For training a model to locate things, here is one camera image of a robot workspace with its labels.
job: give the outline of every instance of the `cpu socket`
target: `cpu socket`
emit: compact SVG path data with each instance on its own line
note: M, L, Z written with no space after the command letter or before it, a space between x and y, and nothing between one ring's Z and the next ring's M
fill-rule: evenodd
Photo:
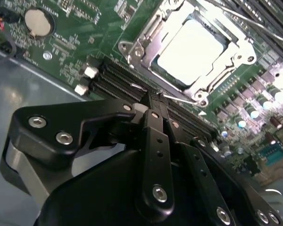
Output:
M199 107L240 65L257 56L249 39L222 10L204 0L164 0L134 42L119 51Z

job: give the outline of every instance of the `screw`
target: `screw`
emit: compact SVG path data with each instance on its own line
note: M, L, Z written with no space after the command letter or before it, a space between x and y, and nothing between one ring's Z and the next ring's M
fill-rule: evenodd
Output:
M144 50L141 47L136 47L135 48L135 55L137 57L142 57L144 55Z
M73 142L73 138L69 133L66 132L59 132L56 135L56 140L63 145L69 145Z
M272 212L269 212L268 214L269 214L270 218L271 218L277 225L280 224L278 218L277 218Z
M52 54L51 54L49 51L45 51L45 52L43 53L43 58L44 58L45 60L51 60L51 59L52 59Z
M166 191L162 187L154 186L152 192L153 192L154 198L156 198L157 201L159 202L167 201L168 196L166 194Z
M231 224L230 216L227 214L227 212L224 209L222 209L221 207L218 207L217 210L216 210L216 213L217 213L219 219L225 225L230 225Z
M261 211L258 210L257 211L257 216L260 218L260 220L262 220L265 224L268 224L268 218L267 216Z
M175 121L172 122L172 125L173 125L175 128L178 128L178 127L179 127L178 123L175 122Z
M202 140L198 140L198 143L199 143L201 146L203 146L203 147L206 146L206 143L204 143Z
M131 107L128 106L128 105L124 105L123 107L124 107L124 109L127 110L127 111L130 111L130 110L131 110Z
M175 6L178 3L178 0L169 0L171 6Z
M159 118L159 115L158 114L156 114L155 112L152 112L152 116L154 117L154 118Z
M30 126L34 128L43 128L47 124L46 120L39 116L34 116L34 117L29 118L28 123Z
M253 56L250 56L249 58L247 58L248 62L252 62L255 58Z
M122 49L123 51L126 51L126 50L127 50L127 46L126 46L125 44L121 44L121 49Z

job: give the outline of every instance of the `electrolytic capacitor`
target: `electrolytic capacitor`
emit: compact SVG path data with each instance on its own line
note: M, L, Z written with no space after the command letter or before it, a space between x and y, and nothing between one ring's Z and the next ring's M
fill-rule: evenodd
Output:
M259 117L259 112L254 107L249 106L246 107L245 110L252 119L256 119Z
M224 147L222 147L221 151L225 157L230 156L232 154L229 145L225 145Z
M237 123L239 128L244 128L246 127L246 121L241 118L240 116L238 116L237 118L235 118L235 122Z
M220 127L220 133L222 137L227 138L228 133L227 133L225 126Z
M270 117L269 121L270 121L270 123L271 123L273 126L275 126L277 129L282 128L282 124L281 124L274 116Z
M282 101L283 100L283 92L280 91L278 88L274 87L269 90L270 95L272 95L276 101Z
M265 133L265 139L271 145L274 145L277 142L270 132Z
M265 110L269 110L272 108L273 103L270 102L269 100L267 100L265 97L260 97L258 99L259 104L261 104L261 106L265 109Z

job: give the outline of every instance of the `motherboard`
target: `motherboard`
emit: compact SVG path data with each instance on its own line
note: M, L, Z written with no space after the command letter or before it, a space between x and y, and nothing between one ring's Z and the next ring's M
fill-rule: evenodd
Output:
M198 121L218 131L212 146L237 172L260 172L247 168L250 160L283 159L283 1L4 0L2 7L19 15L5 23L18 57L79 95L135 103L155 89L187 130Z

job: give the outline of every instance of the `black cable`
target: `black cable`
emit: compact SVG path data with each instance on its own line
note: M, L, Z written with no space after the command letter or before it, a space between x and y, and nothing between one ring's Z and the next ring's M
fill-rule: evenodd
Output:
M2 64L7 60L11 59L12 57L14 57L14 55L17 53L17 46L15 44L15 41L11 33L8 30L0 30L0 32L3 34L6 41L8 41L11 45L11 52L7 56L0 59L0 64Z

